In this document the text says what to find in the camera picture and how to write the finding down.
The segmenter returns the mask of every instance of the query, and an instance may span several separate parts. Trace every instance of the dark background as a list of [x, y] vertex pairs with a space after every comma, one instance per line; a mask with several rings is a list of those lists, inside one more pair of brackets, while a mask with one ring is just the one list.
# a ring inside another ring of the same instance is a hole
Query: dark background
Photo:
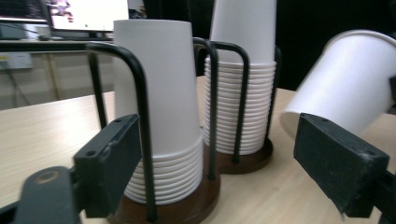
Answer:
[[[195, 37], [209, 38], [214, 0], [145, 0], [148, 18], [190, 21]], [[282, 50], [279, 86], [296, 90], [325, 44], [354, 29], [390, 35], [396, 30], [389, 0], [278, 0], [276, 45]], [[200, 56], [201, 63], [205, 53]]]

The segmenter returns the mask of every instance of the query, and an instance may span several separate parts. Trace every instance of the cable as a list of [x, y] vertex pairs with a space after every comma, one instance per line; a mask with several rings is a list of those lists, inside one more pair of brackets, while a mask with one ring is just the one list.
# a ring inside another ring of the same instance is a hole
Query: cable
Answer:
[[14, 107], [18, 107], [18, 92], [21, 94], [21, 97], [23, 99], [23, 101], [27, 104], [30, 105], [29, 101], [27, 100], [26, 96], [23, 94], [23, 92], [21, 91], [21, 88], [19, 87], [17, 81], [15, 80], [15, 77], [12, 75], [11, 69], [8, 66], [8, 63], [6, 62], [0, 62], [1, 66], [4, 68], [4, 70], [6, 71], [6, 74], [11, 82], [11, 84], [13, 85], [14, 88], [14, 97], [13, 97], [13, 105]]

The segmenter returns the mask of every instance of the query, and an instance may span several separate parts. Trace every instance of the desk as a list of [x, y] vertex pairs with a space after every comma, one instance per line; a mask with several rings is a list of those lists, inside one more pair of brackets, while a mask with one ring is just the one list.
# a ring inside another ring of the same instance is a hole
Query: desk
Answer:
[[[200, 115], [204, 115], [204, 83], [198, 77]], [[343, 222], [333, 203], [292, 157], [294, 142], [279, 125], [279, 113], [293, 96], [277, 90], [270, 139], [272, 161], [248, 175], [222, 175], [219, 203], [203, 223], [376, 224], [370, 219]], [[114, 94], [105, 94], [107, 114], [114, 119]], [[0, 111], [0, 207], [18, 200], [23, 180], [55, 165], [71, 167], [73, 155], [100, 130], [93, 96]], [[396, 171], [396, 117], [384, 114], [362, 136], [391, 156]], [[106, 223], [88, 219], [84, 223]]]

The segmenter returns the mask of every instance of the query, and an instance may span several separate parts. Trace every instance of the tilted paper cup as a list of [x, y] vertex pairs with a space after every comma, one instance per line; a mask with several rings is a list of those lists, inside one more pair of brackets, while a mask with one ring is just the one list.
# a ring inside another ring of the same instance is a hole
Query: tilted paper cup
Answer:
[[337, 35], [280, 116], [282, 127], [295, 138], [304, 112], [360, 134], [392, 105], [395, 59], [396, 41], [386, 35], [365, 30]]

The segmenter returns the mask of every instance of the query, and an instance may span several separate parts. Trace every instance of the round wooden base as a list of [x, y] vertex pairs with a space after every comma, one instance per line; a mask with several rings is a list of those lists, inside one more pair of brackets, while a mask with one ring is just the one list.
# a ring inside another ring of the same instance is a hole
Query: round wooden base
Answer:
[[260, 170], [271, 160], [272, 142], [265, 139], [264, 146], [257, 152], [240, 156], [238, 163], [233, 162], [233, 155], [218, 152], [219, 173], [224, 175], [244, 175]]
[[[264, 147], [258, 152], [246, 156], [240, 156], [240, 162], [233, 163], [232, 155], [217, 153], [218, 175], [215, 180], [209, 180], [208, 174], [208, 151], [204, 147], [204, 177], [198, 189], [189, 197], [168, 205], [157, 206], [158, 219], [155, 223], [174, 224], [186, 223], [196, 224], [204, 220], [215, 208], [220, 191], [219, 174], [241, 175], [260, 170], [270, 160], [273, 145], [269, 139], [265, 140]], [[110, 223], [149, 223], [146, 221], [146, 206], [136, 203], [123, 196], [120, 207], [116, 214], [107, 218]]]

